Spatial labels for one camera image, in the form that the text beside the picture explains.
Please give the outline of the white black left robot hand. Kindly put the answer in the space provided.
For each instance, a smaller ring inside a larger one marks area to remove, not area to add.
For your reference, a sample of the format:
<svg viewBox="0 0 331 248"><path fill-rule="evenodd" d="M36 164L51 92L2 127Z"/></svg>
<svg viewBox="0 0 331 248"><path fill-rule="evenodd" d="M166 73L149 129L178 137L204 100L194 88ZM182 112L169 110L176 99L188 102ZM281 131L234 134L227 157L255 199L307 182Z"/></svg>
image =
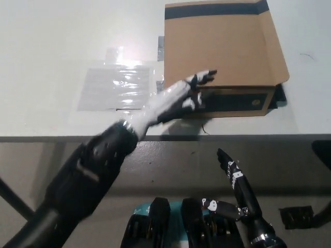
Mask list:
<svg viewBox="0 0 331 248"><path fill-rule="evenodd" d="M205 107L210 92L202 93L200 87L215 79L217 70L204 70L175 82L151 97L141 110L124 120L123 126L141 141L149 127L167 123Z"/></svg>

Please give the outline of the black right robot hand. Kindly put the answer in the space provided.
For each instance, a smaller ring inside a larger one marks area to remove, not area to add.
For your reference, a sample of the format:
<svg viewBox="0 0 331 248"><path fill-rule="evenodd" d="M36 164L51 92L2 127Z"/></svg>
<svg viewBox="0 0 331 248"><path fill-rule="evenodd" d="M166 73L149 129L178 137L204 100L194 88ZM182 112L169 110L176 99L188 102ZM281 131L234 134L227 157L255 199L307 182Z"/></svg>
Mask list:
<svg viewBox="0 0 331 248"><path fill-rule="evenodd" d="M273 246L275 231L263 218L261 207L243 171L222 149L218 149L217 156L234 191L237 204L203 198L202 207L228 220L241 221L247 228L251 247Z"/></svg>

